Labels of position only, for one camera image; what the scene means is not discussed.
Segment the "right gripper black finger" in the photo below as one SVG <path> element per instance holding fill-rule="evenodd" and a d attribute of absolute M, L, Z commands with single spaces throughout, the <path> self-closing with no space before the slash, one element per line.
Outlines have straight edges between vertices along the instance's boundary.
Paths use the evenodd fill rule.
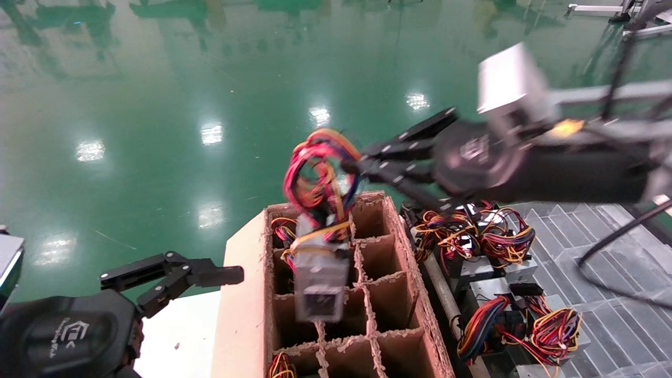
<path fill-rule="evenodd" d="M 428 160 L 437 136 L 458 120 L 456 108 L 446 108 L 405 132 L 362 150 L 363 160 Z"/>
<path fill-rule="evenodd" d="M 374 184 L 384 184 L 403 194 L 422 208 L 435 212 L 454 212 L 458 199 L 440 197 L 427 189 L 435 183 L 430 169 L 408 161 L 359 160 L 351 163 L 351 174 Z"/>

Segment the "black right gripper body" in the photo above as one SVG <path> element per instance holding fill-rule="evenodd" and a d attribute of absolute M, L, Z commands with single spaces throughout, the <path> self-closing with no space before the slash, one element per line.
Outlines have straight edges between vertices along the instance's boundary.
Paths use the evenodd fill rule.
<path fill-rule="evenodd" d="M 453 197 L 509 197 L 525 157 L 485 124 L 456 121 L 435 137 L 434 180 Z"/>

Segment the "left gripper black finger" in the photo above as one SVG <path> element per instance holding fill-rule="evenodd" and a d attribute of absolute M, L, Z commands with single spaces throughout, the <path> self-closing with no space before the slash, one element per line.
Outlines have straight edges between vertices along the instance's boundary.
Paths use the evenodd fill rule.
<path fill-rule="evenodd" d="M 152 318 L 171 301 L 192 287 L 221 287 L 244 281 L 243 274 L 169 274 L 153 289 L 138 298 L 138 309 L 144 318 Z"/>
<path fill-rule="evenodd" d="M 152 282 L 155 290 L 172 290 L 237 285 L 244 279 L 241 266 L 218 267 L 208 258 L 185 258 L 168 251 L 103 273 L 99 284 L 102 290 L 122 292 Z"/>

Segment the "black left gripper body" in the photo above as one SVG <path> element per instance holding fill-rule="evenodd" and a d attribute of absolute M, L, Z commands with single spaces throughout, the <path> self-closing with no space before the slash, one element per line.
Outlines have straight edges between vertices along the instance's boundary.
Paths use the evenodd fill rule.
<path fill-rule="evenodd" d="M 103 291 L 10 304 L 1 322 L 2 377 L 137 377 L 136 306 Z"/>

